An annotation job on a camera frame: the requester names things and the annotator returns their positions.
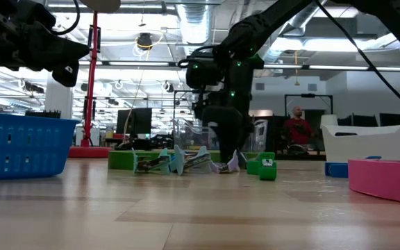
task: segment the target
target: man in red shirt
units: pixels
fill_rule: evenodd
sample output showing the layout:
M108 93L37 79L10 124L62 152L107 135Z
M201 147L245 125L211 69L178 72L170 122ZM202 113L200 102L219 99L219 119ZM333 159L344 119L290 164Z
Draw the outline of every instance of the man in red shirt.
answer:
M308 144L313 136L310 124L302 119L302 109L295 106L292 110L292 118L287 120L284 125L285 133L292 144Z

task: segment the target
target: clear plastic container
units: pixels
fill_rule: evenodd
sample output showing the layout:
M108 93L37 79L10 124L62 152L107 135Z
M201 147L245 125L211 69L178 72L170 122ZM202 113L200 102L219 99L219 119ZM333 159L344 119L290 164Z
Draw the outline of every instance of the clear plastic container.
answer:
M211 127L194 126L183 118L174 123L174 144L183 150L198 150L206 146L208 150L219 150L219 138Z
M254 132L249 136L243 147L245 152L264 152L267 147L268 121L257 120L254 122Z

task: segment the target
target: ceiling pipe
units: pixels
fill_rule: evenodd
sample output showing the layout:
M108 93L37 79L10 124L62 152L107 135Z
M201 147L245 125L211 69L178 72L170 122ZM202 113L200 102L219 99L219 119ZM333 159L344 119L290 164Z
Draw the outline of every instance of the ceiling pipe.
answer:
M176 6L176 10L180 17L180 32L183 42L193 45L184 48L185 54L188 56L196 48L209 41L213 25L213 7L181 4Z
M53 13L75 13L73 4L54 4L50 3L47 9ZM93 10L84 5L80 5L81 13L93 13ZM175 6L167 6L164 1L161 4L122 4L114 14L155 14L178 16Z
M228 27L228 29L226 29L226 32L229 31L229 29L231 29L231 27L238 23L241 19L242 19L242 13L243 13L243 6L245 6L247 0L239 0L239 3L237 5L237 9L235 9L235 12L232 16L232 20L230 22L230 25Z
M320 3L322 5L324 5L326 2L327 0L320 0ZM273 35L271 36L272 45L268 49L268 51L262 56L262 59L265 61L265 63L275 63L283 53L282 49L276 48L275 46L274 42L277 37L281 33L290 35L289 32L293 32L297 35L304 35L306 24L311 20L311 18L313 18L318 10L319 6L313 2L305 7L302 11L297 13L297 15L291 18L285 25L274 31Z

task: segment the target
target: computer monitor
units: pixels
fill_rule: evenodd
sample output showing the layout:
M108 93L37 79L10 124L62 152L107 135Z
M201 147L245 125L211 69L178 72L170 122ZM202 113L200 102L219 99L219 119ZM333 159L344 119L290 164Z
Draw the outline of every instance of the computer monitor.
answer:
M124 125L131 110L118 110L116 133L124 133ZM152 124L152 108L134 108L129 117L126 133L150 134Z
M353 117L350 115L343 119L337 119L337 122L339 126L353 126Z
M399 114L379 114L379 120L381 121L381 126L396 126L400 125L400 115Z
M378 121L375 116L353 115L353 126L376 127Z

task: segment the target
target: blue plastic basket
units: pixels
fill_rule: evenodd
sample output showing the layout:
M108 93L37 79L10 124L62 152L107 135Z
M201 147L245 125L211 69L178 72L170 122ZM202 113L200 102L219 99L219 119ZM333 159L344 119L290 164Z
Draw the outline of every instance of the blue plastic basket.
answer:
M0 114L0 179L64 170L77 121Z

